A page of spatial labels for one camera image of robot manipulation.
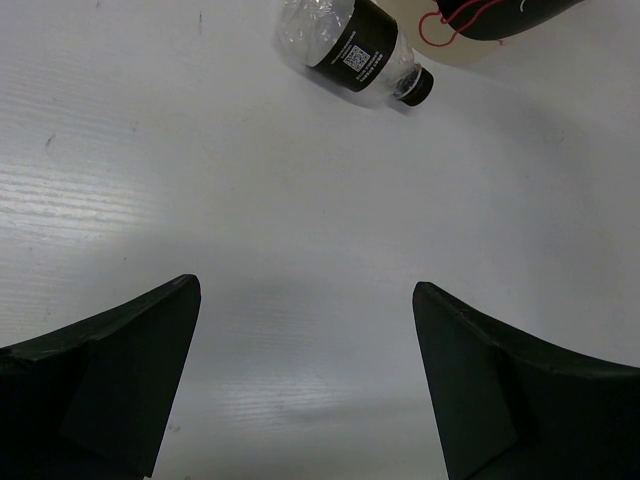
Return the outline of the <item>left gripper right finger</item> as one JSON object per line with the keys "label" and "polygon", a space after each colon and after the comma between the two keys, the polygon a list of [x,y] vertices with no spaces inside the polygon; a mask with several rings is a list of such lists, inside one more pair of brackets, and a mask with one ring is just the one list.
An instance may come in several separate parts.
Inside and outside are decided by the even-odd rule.
{"label": "left gripper right finger", "polygon": [[451,479],[635,479],[639,371],[494,319],[421,282],[412,298]]}

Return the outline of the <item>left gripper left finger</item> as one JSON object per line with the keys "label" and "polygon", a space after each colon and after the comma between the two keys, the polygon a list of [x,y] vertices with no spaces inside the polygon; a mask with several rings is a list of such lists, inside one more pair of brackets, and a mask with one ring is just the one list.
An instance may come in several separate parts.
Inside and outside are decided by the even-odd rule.
{"label": "left gripper left finger", "polygon": [[151,477],[200,305],[185,274],[2,347],[2,478]]}

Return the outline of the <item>black label clear bottle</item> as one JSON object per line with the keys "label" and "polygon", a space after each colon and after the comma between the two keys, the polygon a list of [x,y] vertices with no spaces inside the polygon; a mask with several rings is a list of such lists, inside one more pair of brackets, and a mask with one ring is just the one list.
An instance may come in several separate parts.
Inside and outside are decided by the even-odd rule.
{"label": "black label clear bottle", "polygon": [[286,1],[276,40],[290,63],[369,100],[415,107],[434,86],[397,21],[373,1]]}

